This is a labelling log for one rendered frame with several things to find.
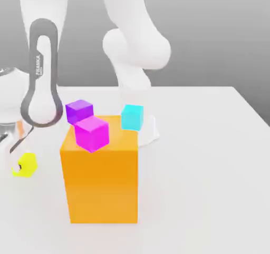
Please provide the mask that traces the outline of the small cyan cube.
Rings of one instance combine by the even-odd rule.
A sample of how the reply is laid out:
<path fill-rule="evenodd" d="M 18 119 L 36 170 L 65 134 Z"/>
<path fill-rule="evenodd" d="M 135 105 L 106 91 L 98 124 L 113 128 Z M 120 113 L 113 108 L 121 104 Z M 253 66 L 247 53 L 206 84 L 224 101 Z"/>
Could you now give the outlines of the small cyan cube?
<path fill-rule="evenodd" d="M 121 127 L 124 130 L 140 131 L 143 125 L 142 105 L 126 104 L 121 112 Z"/>

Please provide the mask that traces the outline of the large orange box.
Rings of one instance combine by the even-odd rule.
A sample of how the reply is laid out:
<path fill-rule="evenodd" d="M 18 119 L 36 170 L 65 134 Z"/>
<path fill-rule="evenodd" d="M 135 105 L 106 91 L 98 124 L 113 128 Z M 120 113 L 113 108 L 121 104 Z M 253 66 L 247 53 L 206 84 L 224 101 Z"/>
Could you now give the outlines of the large orange box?
<path fill-rule="evenodd" d="M 90 153 L 70 127 L 60 148 L 71 223 L 138 222 L 138 133 L 124 130 L 119 115 L 102 116 L 110 143 Z"/>

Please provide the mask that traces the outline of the small yellow cube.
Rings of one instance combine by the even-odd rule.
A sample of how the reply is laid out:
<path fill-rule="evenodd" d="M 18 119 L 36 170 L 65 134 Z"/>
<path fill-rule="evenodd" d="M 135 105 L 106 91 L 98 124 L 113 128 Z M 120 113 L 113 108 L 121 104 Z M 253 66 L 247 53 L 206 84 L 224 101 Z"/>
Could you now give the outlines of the small yellow cube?
<path fill-rule="evenodd" d="M 29 178 L 37 169 L 37 160 L 35 153 L 25 152 L 18 160 L 18 165 L 20 166 L 19 172 L 12 171 L 15 177 L 25 177 Z"/>

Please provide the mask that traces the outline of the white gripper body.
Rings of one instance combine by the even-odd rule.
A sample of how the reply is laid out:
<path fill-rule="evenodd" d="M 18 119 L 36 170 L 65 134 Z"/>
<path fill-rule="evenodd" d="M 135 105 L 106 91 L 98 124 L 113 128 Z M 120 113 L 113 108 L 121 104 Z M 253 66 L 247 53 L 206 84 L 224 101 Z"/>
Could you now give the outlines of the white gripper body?
<path fill-rule="evenodd" d="M 28 151 L 28 136 L 33 132 L 34 126 L 23 126 L 23 133 L 19 132 L 17 125 L 8 126 L 8 160 L 17 161 L 23 153 Z"/>

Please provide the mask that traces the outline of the small purple cube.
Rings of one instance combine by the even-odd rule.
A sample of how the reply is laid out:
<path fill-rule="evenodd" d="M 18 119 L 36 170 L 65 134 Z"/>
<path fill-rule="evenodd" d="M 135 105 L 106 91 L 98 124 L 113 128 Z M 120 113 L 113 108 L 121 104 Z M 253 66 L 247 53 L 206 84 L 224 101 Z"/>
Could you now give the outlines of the small purple cube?
<path fill-rule="evenodd" d="M 74 124 L 94 115 L 93 104 L 85 100 L 77 100 L 65 105 L 67 121 Z"/>

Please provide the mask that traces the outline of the small magenta cube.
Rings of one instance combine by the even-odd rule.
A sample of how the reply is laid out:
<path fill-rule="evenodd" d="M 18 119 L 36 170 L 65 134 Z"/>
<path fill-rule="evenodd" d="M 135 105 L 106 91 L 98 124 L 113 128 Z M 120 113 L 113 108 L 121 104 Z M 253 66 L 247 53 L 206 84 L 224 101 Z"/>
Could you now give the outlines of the small magenta cube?
<path fill-rule="evenodd" d="M 108 122 L 90 116 L 74 124 L 78 146 L 93 153 L 110 143 Z"/>

